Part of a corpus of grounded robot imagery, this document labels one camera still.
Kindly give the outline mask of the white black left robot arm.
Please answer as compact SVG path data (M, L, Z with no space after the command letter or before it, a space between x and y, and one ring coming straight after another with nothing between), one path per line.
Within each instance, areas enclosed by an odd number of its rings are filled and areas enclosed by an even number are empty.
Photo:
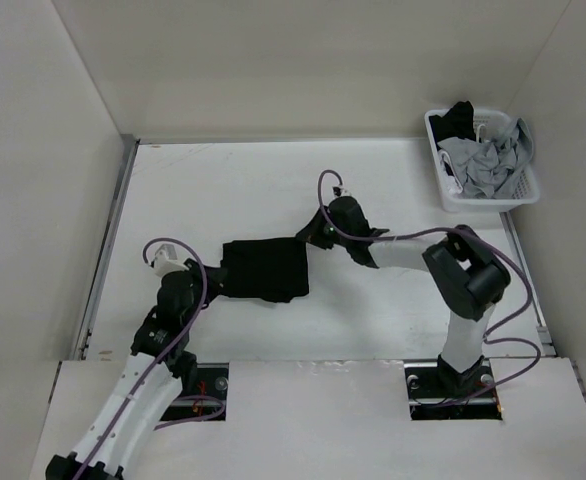
M193 259L156 256L155 305L134 335L124 369L90 428L66 456L49 461L47 479L130 479L170 404L197 387L197 357L187 351L194 319L221 293L227 270Z

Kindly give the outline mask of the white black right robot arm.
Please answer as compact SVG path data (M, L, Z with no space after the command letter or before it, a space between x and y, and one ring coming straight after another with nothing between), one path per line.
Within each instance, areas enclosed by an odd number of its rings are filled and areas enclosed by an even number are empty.
M295 238L323 250L339 245L365 267L429 273L450 311L446 341L437 357L437 384L449 399L471 394L484 359L483 337L510 274L466 225L434 243L395 237L384 241L389 233L369 224L357 200L342 196L317 210Z

